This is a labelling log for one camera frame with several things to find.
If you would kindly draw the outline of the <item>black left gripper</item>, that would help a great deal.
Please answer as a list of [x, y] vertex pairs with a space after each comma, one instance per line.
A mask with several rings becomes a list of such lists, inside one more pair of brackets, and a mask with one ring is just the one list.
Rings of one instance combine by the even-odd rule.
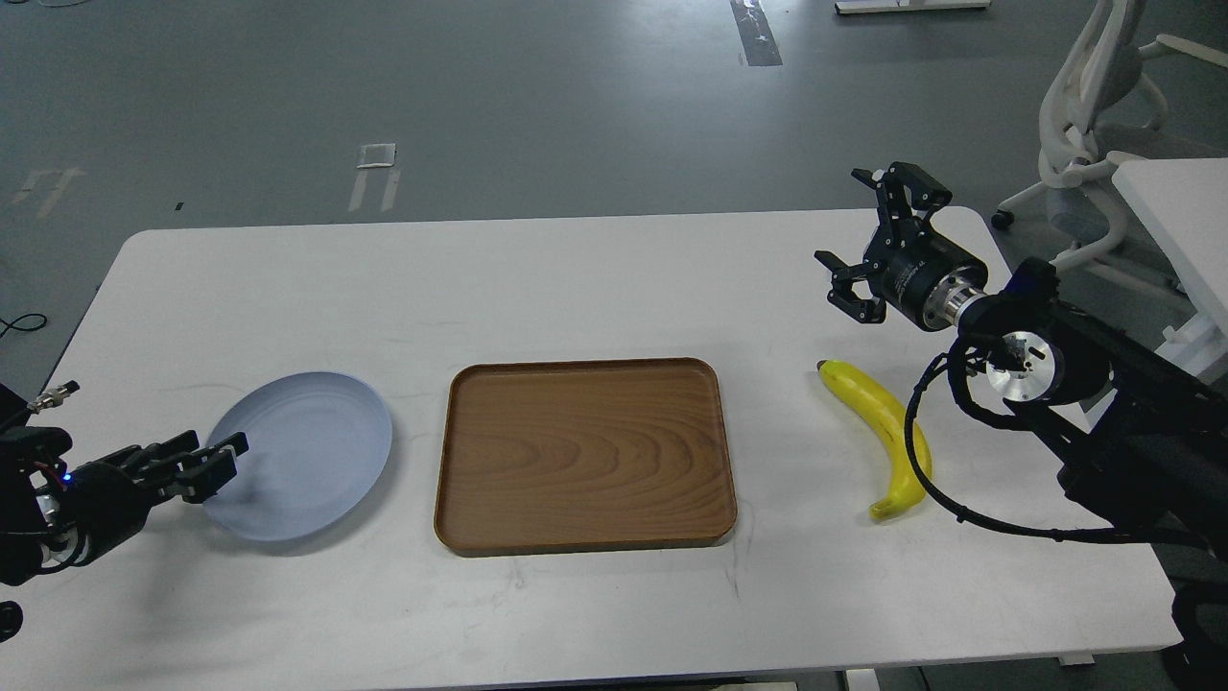
[[76, 542], [68, 565], [84, 567], [138, 535], [154, 507], [181, 498], [201, 506], [237, 475], [249, 450], [246, 433], [201, 446], [196, 430], [84, 464], [59, 500], [60, 515]]

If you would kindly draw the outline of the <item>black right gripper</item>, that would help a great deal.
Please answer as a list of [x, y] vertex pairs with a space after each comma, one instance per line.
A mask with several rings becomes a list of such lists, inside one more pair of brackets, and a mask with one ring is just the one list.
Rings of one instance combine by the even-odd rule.
[[[885, 322], [885, 308], [893, 307], [921, 331], [955, 326], [957, 304], [982, 292], [989, 268], [935, 232], [933, 216], [952, 201], [950, 189], [907, 162], [883, 171], [853, 169], [851, 176], [873, 189], [878, 226], [860, 264], [815, 250], [815, 261], [833, 280], [826, 299], [860, 324]], [[871, 298], [856, 293], [860, 281], [871, 288]]]

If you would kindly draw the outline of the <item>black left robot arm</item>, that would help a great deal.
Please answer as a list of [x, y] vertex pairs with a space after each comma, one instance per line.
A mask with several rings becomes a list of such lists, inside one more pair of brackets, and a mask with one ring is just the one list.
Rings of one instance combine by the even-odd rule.
[[81, 466], [64, 460], [66, 430], [28, 419], [79, 392], [49, 388], [2, 420], [2, 584], [84, 567], [138, 535], [150, 512], [176, 497], [201, 506], [237, 475], [249, 450], [246, 433], [201, 446], [194, 430], [149, 446], [128, 446]]

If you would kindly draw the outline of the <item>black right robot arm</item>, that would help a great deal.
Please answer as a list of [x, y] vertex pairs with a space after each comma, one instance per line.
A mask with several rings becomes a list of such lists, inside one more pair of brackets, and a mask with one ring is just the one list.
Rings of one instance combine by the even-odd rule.
[[[877, 223], [857, 263], [815, 250], [833, 280], [828, 301], [862, 324], [898, 311], [921, 331], [955, 331], [907, 403], [842, 360], [815, 366], [892, 461], [885, 498], [871, 506], [872, 519], [894, 519], [931, 498], [957, 522], [997, 534], [1192, 547], [1226, 561], [1226, 396], [1063, 301], [1051, 261], [1027, 259], [991, 292], [987, 264], [935, 228], [933, 216], [952, 194], [916, 163], [852, 176], [874, 193]], [[937, 379], [947, 380], [969, 419], [1043, 442], [1061, 464], [1056, 477], [1066, 498], [1105, 527], [1032, 528], [982, 514], [939, 490], [917, 421]]]

